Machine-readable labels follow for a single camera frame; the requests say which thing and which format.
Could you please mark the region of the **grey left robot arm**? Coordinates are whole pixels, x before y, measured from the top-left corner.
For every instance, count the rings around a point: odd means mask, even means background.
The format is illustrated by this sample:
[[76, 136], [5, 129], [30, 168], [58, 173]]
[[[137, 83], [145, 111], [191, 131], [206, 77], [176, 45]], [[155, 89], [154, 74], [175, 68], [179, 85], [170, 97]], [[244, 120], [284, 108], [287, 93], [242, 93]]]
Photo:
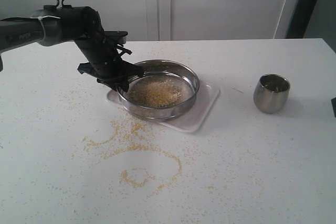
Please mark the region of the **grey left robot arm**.
[[122, 59], [132, 53], [123, 46], [127, 35], [126, 31], [105, 31], [99, 13], [91, 7], [46, 5], [32, 17], [1, 20], [1, 52], [35, 42], [50, 47], [73, 41], [88, 60], [78, 66], [80, 74], [95, 77], [114, 91], [127, 92], [129, 78], [144, 75], [142, 67]]

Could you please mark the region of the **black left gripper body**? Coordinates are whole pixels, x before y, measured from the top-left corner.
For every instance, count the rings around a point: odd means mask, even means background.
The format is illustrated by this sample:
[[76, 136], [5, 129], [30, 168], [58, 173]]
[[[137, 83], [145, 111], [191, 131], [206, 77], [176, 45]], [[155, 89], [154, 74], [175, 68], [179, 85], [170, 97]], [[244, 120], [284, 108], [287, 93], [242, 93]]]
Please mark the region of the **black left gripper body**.
[[121, 56], [124, 53], [130, 54], [131, 51], [107, 38], [104, 32], [91, 37], [84, 35], [76, 39], [75, 44], [88, 60], [78, 66], [80, 74], [86, 73], [100, 82], [124, 76], [121, 73]]

